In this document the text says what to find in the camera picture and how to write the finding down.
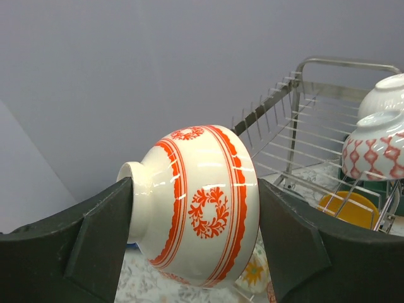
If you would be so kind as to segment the plain white ribbed bowl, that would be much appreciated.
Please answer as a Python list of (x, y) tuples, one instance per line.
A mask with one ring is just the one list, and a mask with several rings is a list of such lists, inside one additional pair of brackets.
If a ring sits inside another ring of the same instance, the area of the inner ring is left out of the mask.
[(386, 110), (403, 110), (403, 73), (378, 81), (364, 97), (358, 109), (358, 120)]

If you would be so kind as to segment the white bowl red diamond pattern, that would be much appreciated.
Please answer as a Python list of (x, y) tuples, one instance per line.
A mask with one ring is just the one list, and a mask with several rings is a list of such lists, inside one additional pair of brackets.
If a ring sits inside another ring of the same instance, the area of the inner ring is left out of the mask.
[(403, 112), (387, 110), (360, 119), (343, 144), (342, 172), (362, 181), (403, 179)]

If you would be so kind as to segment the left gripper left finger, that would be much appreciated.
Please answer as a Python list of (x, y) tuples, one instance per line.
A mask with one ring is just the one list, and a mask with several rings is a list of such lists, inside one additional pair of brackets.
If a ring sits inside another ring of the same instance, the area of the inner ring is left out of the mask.
[(113, 302), (133, 205), (125, 177), (64, 211), (1, 234), (1, 302)]

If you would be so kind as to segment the cream bowl red wreath pattern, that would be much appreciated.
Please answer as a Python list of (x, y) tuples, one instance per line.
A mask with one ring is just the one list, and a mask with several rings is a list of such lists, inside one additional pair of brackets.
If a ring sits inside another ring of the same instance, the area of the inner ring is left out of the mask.
[(161, 273), (224, 288), (247, 266), (259, 230), (258, 179), (241, 139), (219, 125), (174, 131), (126, 162), (133, 207), (128, 242)]

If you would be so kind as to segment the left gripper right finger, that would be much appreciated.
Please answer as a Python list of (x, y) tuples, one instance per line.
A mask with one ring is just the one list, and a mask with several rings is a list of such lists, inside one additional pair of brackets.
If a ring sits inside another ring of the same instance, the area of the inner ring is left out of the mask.
[(259, 179), (278, 302), (403, 302), (403, 238), (329, 216)]

